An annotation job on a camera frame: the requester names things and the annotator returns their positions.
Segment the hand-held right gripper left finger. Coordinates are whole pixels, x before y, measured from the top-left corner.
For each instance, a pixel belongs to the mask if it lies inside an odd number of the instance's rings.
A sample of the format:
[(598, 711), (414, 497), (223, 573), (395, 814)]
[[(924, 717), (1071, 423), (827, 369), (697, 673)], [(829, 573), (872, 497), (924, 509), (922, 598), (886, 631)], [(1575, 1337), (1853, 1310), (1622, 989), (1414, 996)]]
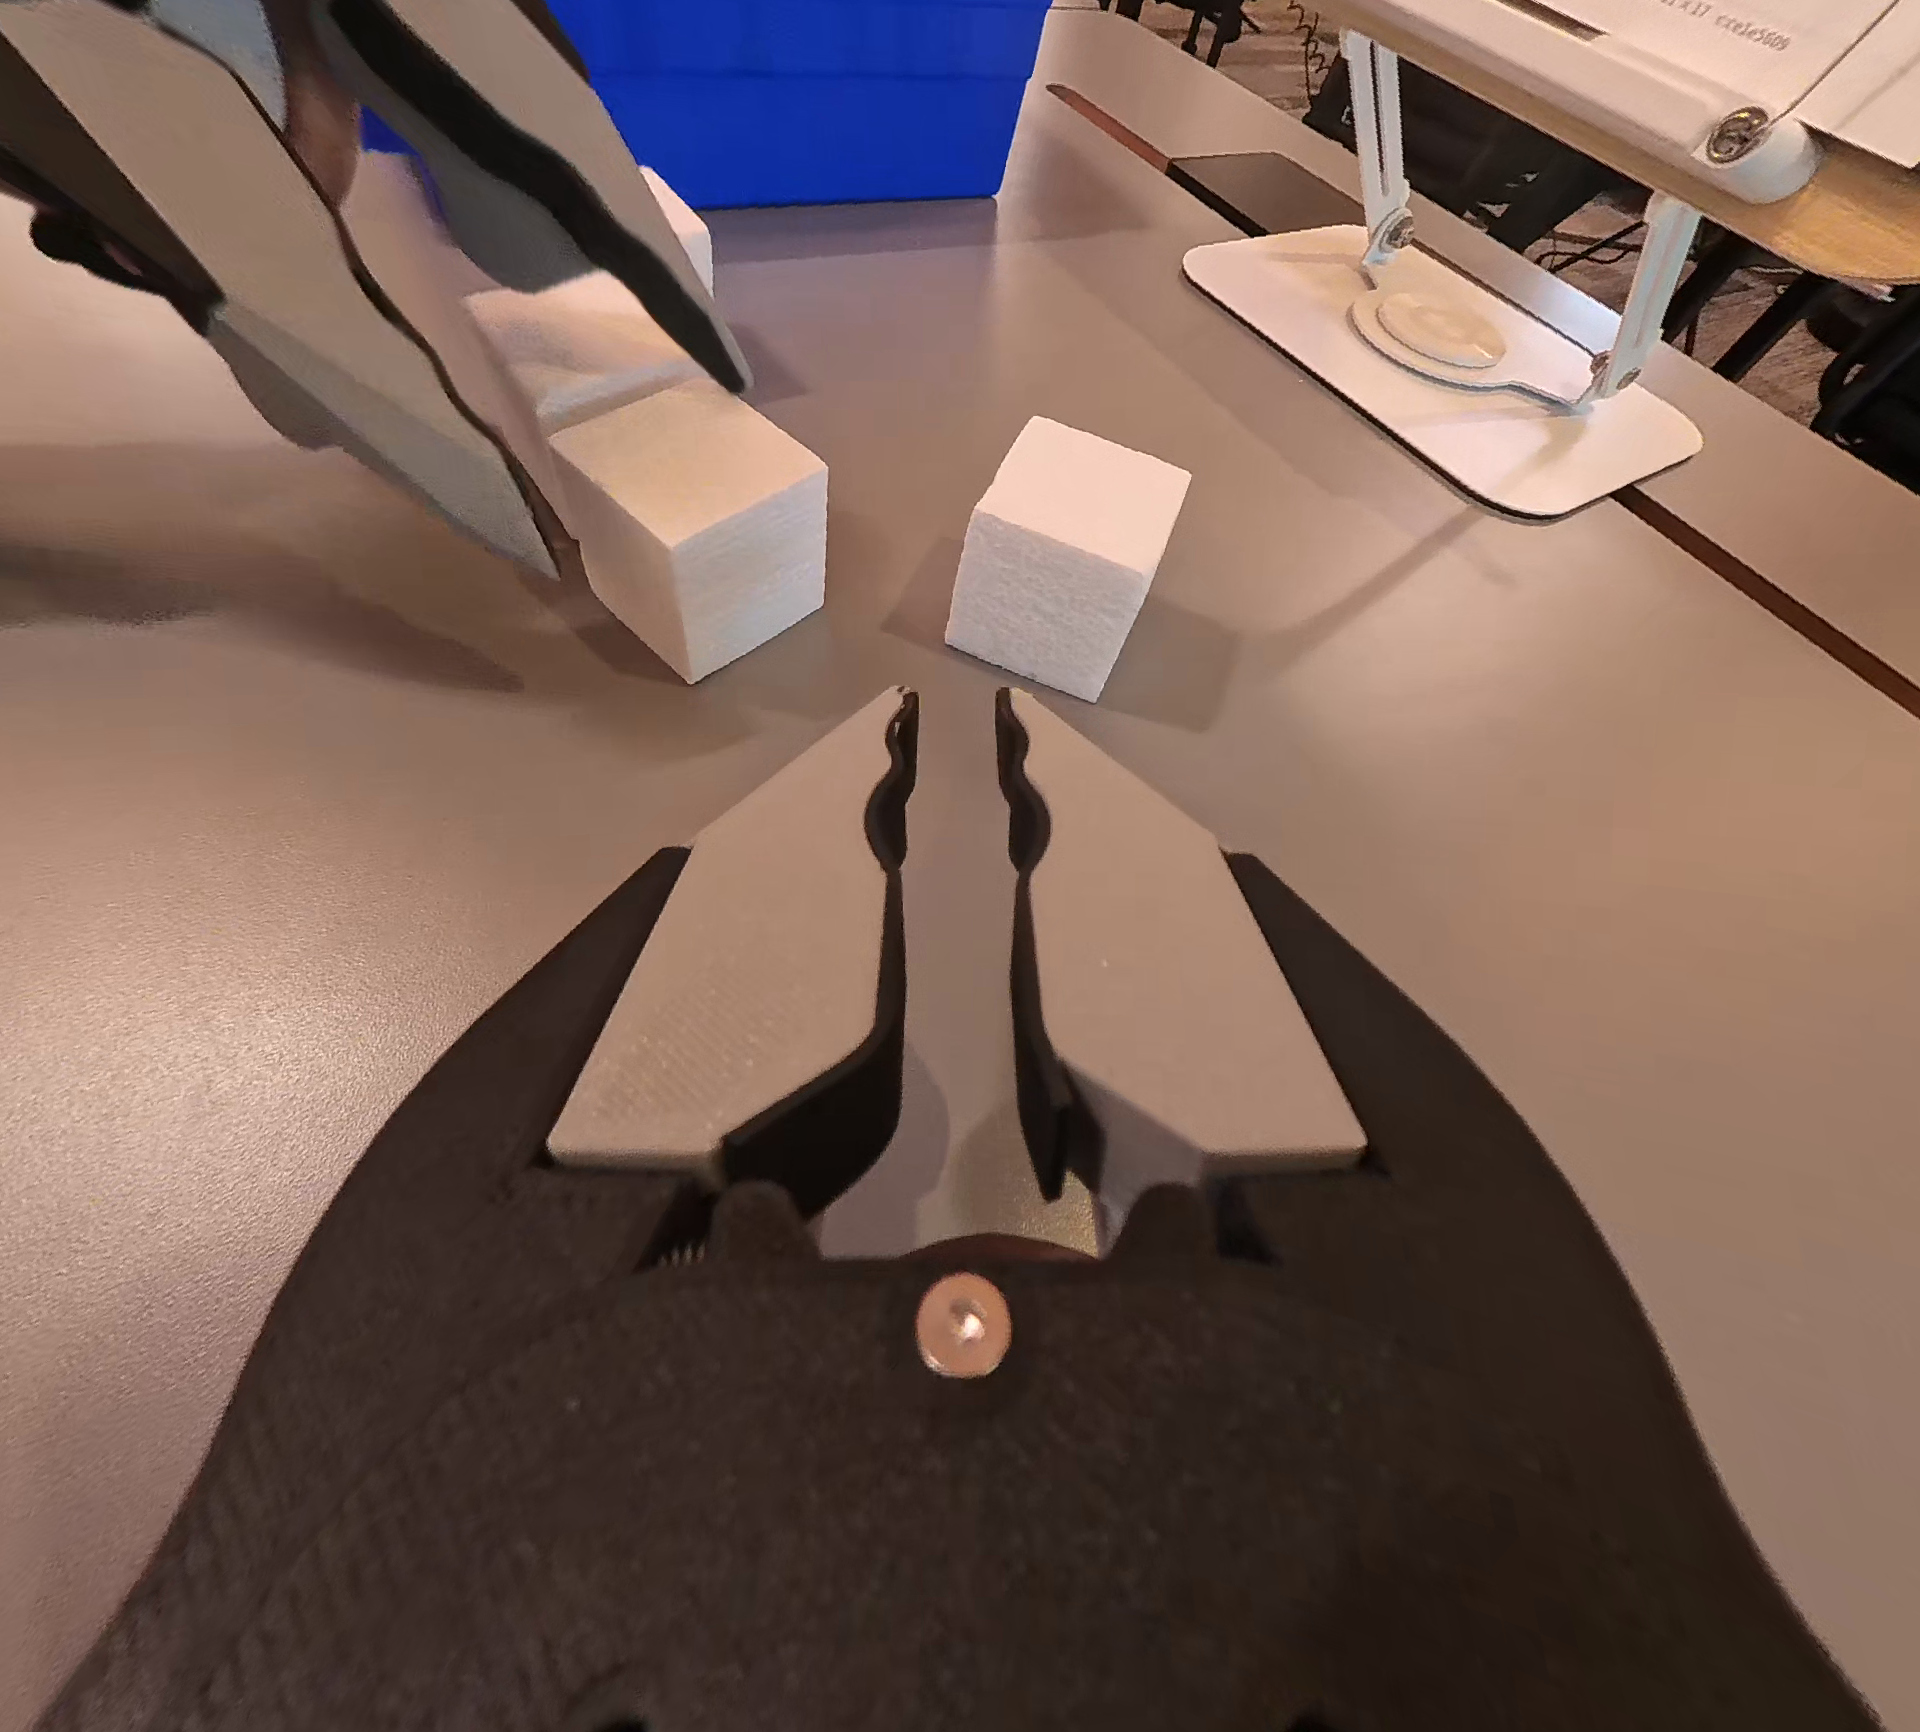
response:
[(777, 1183), (822, 1218), (889, 1150), (905, 1054), (905, 807), (891, 686), (704, 826), (549, 1131), (569, 1169)]

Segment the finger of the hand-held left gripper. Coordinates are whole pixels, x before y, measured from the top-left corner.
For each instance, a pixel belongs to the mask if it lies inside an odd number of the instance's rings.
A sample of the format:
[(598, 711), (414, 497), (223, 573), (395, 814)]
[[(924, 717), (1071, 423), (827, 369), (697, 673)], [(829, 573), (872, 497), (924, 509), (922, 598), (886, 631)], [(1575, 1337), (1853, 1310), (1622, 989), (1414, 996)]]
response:
[(536, 296), (605, 272), (726, 392), (750, 388), (598, 92), (517, 0), (320, 0), (314, 22), (350, 92), (427, 164), (487, 279)]
[(4, 77), (26, 83), (32, 116), (60, 112), (56, 173), (102, 225), (98, 188), (120, 182), (202, 272), (202, 334), (275, 430), (350, 449), (479, 545), (558, 576), (514, 458), (243, 77), (104, 0), (4, 0)]

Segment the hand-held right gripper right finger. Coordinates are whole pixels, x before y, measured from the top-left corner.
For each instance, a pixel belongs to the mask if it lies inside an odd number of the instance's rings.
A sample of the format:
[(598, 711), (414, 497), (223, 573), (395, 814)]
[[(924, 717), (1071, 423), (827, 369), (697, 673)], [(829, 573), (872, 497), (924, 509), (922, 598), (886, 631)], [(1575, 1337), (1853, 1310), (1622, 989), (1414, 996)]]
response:
[(1021, 1140), (1042, 1200), (1357, 1166), (1366, 1133), (1220, 842), (1023, 688), (996, 691)]

